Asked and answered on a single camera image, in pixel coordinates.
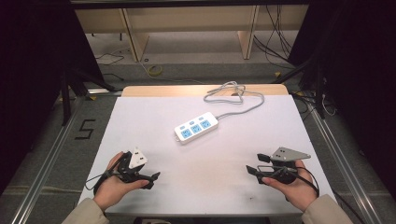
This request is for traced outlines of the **wooden shelf unit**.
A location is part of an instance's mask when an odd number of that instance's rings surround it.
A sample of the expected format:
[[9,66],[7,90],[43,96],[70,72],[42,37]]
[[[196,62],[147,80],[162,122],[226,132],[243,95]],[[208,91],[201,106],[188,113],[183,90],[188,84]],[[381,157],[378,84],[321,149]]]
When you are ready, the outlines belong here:
[[245,60],[250,58],[256,31],[302,27],[307,5],[241,7],[152,7],[78,9],[76,14],[86,34],[125,34],[135,61],[142,59],[151,33],[236,31]]

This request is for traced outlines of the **dark curtain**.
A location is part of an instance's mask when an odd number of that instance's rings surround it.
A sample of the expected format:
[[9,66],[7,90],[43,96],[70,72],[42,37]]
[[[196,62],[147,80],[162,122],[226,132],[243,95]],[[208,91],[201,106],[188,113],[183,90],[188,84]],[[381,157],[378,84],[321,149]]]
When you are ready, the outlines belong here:
[[396,200],[396,0],[305,0],[290,62],[313,54],[339,7],[322,52],[326,87],[355,140]]
[[0,0],[0,195],[75,71],[103,78],[71,0]]

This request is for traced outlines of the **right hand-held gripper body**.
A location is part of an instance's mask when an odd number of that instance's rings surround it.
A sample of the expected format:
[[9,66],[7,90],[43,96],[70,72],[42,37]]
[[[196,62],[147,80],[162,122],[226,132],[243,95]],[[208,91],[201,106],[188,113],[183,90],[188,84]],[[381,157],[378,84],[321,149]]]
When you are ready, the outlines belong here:
[[258,166],[258,180],[260,183],[263,177],[270,177],[283,184],[290,184],[296,179],[298,174],[295,162],[311,158],[307,153],[287,147],[279,147],[269,157],[271,159],[269,163]]

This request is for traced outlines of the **aluminium floor rail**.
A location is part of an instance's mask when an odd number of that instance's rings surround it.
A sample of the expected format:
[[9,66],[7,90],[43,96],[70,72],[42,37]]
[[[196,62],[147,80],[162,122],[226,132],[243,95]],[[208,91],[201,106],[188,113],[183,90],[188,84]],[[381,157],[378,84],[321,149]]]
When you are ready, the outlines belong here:
[[56,133],[56,138],[51,144],[49,151],[46,153],[45,159],[39,163],[40,168],[36,173],[35,179],[24,192],[21,203],[10,224],[25,224],[27,222],[84,101],[84,97],[75,97],[74,102],[71,104],[72,112],[70,117],[60,126],[60,130]]
[[307,108],[309,110],[308,116],[311,116],[318,126],[318,130],[324,138],[324,141],[326,142],[326,145],[332,154],[335,164],[344,178],[346,185],[349,188],[350,194],[354,199],[354,203],[358,206],[358,209],[355,209],[352,204],[347,201],[345,195],[342,195],[333,189],[332,192],[334,193],[335,197],[342,202],[342,205],[354,215],[360,224],[383,224],[383,221],[375,210],[373,201],[352,170],[352,166],[348,163],[347,157],[344,155],[342,149],[336,141],[329,125],[320,116],[312,103],[308,103]]

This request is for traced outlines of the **white power strip blue sockets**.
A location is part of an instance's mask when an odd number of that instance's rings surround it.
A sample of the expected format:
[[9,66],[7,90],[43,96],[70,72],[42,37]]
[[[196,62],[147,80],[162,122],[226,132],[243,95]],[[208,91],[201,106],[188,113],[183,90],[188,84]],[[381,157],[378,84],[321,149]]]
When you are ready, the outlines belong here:
[[176,140],[185,145],[202,135],[217,129],[219,120],[210,112],[206,112],[194,119],[190,119],[174,129]]

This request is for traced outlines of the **black metal stand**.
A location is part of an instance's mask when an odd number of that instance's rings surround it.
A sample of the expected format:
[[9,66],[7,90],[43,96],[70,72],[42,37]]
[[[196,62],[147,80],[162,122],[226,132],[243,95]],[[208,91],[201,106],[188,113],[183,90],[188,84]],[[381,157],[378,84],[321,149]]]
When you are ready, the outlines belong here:
[[298,65],[289,71],[286,75],[278,77],[273,84],[281,84],[284,81],[297,76],[302,73],[303,76],[300,79],[299,87],[301,90],[306,90],[308,87],[315,87],[314,103],[315,109],[317,110],[319,116],[324,119],[323,96],[324,84],[323,84],[323,72],[320,66],[320,61],[318,56],[311,56],[306,62]]
[[105,83],[102,78],[90,75],[81,69],[76,67],[66,68],[61,74],[61,94],[64,110],[63,125],[70,120],[72,115],[69,88],[71,88],[76,96],[86,96],[88,89],[84,84],[85,81],[92,82],[110,92],[120,91],[120,89]]

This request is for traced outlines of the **person's left hand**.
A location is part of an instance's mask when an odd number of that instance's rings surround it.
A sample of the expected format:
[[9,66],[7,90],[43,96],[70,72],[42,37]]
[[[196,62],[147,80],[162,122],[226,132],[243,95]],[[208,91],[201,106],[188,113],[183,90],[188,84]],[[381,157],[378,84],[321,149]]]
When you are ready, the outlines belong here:
[[105,212],[107,208],[117,204],[128,192],[141,189],[148,183],[147,180],[124,183],[118,177],[111,176],[100,185],[93,200]]

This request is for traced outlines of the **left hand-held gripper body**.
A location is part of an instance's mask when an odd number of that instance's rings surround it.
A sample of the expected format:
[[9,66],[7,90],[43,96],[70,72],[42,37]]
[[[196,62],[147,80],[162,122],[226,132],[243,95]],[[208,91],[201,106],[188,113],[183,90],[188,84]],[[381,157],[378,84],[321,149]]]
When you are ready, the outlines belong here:
[[121,156],[117,168],[120,179],[125,183],[135,182],[138,180],[139,171],[147,162],[148,159],[138,147],[133,151],[127,151]]

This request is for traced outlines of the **person's right hand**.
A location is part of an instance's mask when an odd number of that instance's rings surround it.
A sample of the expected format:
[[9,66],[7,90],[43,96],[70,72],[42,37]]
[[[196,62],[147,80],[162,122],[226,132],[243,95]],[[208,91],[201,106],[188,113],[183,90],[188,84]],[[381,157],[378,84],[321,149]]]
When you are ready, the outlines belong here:
[[296,178],[288,185],[270,177],[264,177],[262,182],[265,185],[282,192],[290,201],[290,203],[302,212],[304,212],[307,207],[318,197],[316,191],[299,178]]

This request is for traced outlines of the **yellow tape roll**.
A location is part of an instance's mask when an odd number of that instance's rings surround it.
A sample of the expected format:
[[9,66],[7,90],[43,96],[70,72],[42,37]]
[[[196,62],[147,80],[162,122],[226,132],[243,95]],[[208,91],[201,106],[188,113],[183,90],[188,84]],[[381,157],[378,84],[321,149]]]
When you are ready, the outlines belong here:
[[157,77],[163,72],[163,68],[159,65],[152,65],[148,68],[148,74],[151,77]]

